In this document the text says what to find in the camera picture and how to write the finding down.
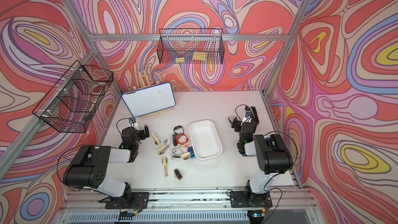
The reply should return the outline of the beige strap watch long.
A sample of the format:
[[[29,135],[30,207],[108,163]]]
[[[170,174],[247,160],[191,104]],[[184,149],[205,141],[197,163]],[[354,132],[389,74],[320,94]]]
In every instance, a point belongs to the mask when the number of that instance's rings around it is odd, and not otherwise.
[[[164,168],[164,176],[165,177],[168,177],[167,163],[168,163],[168,158],[167,157],[163,157],[162,158],[162,165],[163,165],[163,168]]]

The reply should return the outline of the brown strap watch front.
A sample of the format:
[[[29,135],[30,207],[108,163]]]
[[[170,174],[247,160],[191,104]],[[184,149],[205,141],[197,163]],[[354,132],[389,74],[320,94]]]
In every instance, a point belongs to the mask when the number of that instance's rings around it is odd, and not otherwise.
[[[176,177],[177,180],[181,180],[183,178],[182,172],[179,169],[175,169],[174,170],[174,174],[175,174],[175,177]]]

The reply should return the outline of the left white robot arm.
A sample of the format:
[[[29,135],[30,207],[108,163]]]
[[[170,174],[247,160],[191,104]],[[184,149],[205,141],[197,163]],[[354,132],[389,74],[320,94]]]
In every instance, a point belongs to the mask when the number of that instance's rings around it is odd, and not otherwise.
[[[107,175],[109,164],[133,163],[138,155],[141,141],[149,138],[149,128],[143,130],[127,127],[121,132],[122,143],[111,146],[83,145],[63,174],[62,183],[70,188],[99,192],[106,198],[99,200],[106,209],[147,208],[149,193],[133,192],[127,182]]]

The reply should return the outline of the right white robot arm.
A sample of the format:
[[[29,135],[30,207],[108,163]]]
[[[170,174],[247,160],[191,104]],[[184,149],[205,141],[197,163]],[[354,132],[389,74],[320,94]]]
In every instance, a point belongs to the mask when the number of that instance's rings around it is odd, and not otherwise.
[[[294,159],[280,134],[272,131],[266,135],[255,135],[257,120],[246,118],[239,121],[237,117],[229,117],[228,121],[231,128],[239,133],[238,152],[243,157],[256,157],[259,167],[243,191],[226,191],[231,207],[269,209],[273,206],[270,186],[277,176],[293,167]]]

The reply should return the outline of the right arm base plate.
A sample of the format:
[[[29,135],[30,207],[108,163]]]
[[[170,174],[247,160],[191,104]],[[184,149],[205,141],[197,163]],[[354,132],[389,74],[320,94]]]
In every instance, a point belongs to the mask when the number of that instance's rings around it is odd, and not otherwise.
[[[265,208],[273,206],[269,193],[253,194],[244,191],[227,190],[227,196],[230,198],[232,208]]]

